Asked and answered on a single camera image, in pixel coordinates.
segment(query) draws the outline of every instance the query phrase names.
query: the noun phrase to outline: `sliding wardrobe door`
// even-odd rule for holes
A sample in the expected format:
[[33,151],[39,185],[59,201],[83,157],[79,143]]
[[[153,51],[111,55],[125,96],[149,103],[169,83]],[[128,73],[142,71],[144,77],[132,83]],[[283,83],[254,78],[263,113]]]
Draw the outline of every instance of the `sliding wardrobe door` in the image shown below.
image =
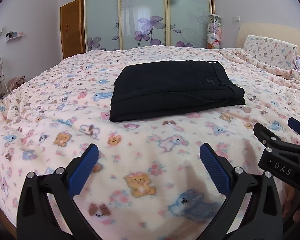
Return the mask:
[[87,50],[120,49],[118,0],[86,0]]
[[211,0],[169,0],[170,45],[205,48]]
[[165,45],[166,0],[120,1],[122,49]]

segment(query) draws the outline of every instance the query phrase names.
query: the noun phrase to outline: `wall outlet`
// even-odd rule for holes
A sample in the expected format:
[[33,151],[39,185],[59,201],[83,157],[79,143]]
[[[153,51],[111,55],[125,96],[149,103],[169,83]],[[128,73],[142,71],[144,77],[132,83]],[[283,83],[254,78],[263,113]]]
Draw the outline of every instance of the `wall outlet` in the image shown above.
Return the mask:
[[240,16],[232,17],[232,22],[240,22]]

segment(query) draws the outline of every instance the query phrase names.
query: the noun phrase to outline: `wooden door frame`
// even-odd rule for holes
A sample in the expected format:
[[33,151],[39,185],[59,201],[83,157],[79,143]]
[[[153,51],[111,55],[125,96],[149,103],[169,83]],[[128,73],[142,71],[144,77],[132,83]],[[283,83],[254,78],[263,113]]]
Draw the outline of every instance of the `wooden door frame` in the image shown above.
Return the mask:
[[62,56],[63,58],[65,58],[65,48],[64,48],[64,43],[63,43],[63,32],[62,32],[62,9],[65,7],[65,6],[68,6],[69,4],[73,4],[73,3],[76,3],[78,2],[79,0],[75,0],[75,1],[72,1],[70,3],[67,3],[66,5],[64,6],[61,6],[60,7],[60,34],[61,34],[61,47],[62,47]]
[[80,31],[80,46],[81,46],[81,53],[86,53],[86,38],[84,35],[84,0],[80,0],[79,2],[79,31]]

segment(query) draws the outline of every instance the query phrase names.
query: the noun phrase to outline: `black folded pants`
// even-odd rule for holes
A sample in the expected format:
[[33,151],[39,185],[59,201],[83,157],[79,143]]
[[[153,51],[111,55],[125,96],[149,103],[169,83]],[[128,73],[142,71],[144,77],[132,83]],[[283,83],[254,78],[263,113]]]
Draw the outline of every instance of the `black folded pants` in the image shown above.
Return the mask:
[[245,105],[217,61],[161,61],[125,67],[114,82],[110,121],[123,122]]

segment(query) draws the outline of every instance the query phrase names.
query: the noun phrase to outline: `bed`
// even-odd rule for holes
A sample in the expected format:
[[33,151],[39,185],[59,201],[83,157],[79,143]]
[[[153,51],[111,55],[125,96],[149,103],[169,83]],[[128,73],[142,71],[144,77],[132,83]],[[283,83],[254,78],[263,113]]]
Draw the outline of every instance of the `bed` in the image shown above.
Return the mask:
[[[245,90],[246,105],[150,120],[109,121],[114,81],[127,65],[167,60],[219,61]],[[199,158],[208,142],[233,166],[258,168],[257,122],[300,144],[287,125],[300,121],[300,72],[259,62],[242,49],[149,46],[92,50],[63,60],[0,101],[0,209],[15,226],[26,174],[66,167],[89,144],[100,150],[74,200],[104,239],[196,239],[224,201]],[[286,192],[275,179],[282,205]],[[69,232],[53,197],[61,228]],[[249,196],[232,228],[238,227]]]

